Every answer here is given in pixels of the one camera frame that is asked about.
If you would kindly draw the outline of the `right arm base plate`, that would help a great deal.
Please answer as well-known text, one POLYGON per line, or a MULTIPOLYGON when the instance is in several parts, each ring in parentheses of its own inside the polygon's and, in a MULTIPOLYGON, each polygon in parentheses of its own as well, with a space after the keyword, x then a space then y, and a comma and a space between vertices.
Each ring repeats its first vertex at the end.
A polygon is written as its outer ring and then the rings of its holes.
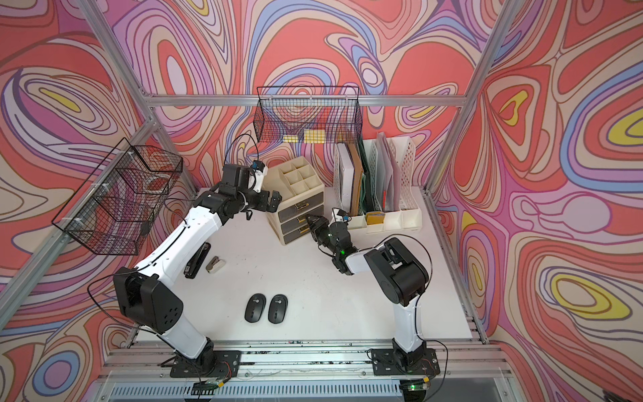
POLYGON ((418 348, 413 353, 402 349, 369 349, 367 357, 375 376, 422 375, 434 378, 441 374, 441 368, 433 348, 418 348))

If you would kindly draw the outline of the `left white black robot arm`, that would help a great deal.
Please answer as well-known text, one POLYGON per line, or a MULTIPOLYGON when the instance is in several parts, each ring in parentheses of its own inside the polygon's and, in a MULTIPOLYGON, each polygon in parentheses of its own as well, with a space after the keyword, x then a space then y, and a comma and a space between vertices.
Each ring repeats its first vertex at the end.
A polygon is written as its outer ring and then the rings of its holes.
POLYGON ((250 218, 255 211, 277 210, 279 192, 262 188, 267 173, 259 160, 224 165, 222 179, 194 200, 183 223, 134 268, 113 276, 121 314, 150 328, 198 377, 214 372, 214 346, 184 315, 184 303, 172 289, 179 276, 195 278, 209 254, 209 238, 236 214, 250 218))

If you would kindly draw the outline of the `beige drawer organizer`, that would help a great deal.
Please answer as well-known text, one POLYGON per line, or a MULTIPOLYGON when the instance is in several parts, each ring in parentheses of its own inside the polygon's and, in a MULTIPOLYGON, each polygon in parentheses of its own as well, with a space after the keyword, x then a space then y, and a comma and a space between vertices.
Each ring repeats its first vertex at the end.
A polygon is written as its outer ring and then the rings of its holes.
POLYGON ((308 215, 324 213, 324 183, 304 157, 268 168, 262 189, 277 191, 282 197, 277 211, 266 216, 283 246, 310 231, 308 215))

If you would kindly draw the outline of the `black computer mouse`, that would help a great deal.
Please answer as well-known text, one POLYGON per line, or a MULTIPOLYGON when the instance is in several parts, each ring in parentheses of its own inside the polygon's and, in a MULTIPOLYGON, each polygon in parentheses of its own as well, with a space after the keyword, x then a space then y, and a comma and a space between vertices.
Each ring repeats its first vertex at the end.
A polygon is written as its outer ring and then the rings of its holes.
POLYGON ((288 308, 288 298, 283 294, 277 294, 271 299, 268 310, 268 320, 272 324, 283 323, 288 308))
POLYGON ((247 302, 244 319, 247 323, 257 323, 260 321, 263 311, 266 307, 266 296, 262 293, 256 293, 251 296, 247 302))

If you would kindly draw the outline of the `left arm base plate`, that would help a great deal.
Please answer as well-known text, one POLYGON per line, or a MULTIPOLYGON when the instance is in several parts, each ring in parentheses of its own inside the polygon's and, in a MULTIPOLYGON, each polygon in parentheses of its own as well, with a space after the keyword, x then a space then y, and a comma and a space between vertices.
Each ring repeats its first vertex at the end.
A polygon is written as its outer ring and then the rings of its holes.
POLYGON ((239 372, 241 355, 239 350, 206 349, 196 359, 189 359, 176 352, 170 377, 232 379, 239 372))

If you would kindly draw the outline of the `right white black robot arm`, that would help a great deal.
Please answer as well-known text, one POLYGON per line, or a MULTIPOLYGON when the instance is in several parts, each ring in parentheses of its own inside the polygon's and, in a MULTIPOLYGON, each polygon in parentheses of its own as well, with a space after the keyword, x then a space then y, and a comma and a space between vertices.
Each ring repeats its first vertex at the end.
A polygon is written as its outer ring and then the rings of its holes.
POLYGON ((353 245, 346 219, 329 221, 321 215, 309 214, 306 222, 317 246, 327 249, 326 254, 340 273, 347 276, 371 273, 394 305, 392 356, 384 361, 404 373, 417 367, 426 350, 418 315, 420 298, 431 279, 425 266, 396 236, 360 250, 353 245))

